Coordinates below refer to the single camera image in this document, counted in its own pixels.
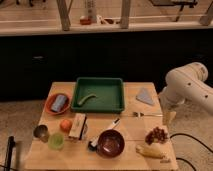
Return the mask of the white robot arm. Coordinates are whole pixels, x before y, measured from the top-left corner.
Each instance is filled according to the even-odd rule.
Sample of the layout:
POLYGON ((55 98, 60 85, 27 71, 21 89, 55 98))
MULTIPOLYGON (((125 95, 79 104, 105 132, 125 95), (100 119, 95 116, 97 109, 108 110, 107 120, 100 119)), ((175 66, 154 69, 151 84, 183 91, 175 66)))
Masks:
POLYGON ((185 100, 193 101, 213 115, 213 88, 205 84, 207 78, 208 70, 200 62, 174 68, 166 74, 166 86, 158 95, 164 125, 171 123, 176 115, 174 108, 185 100))

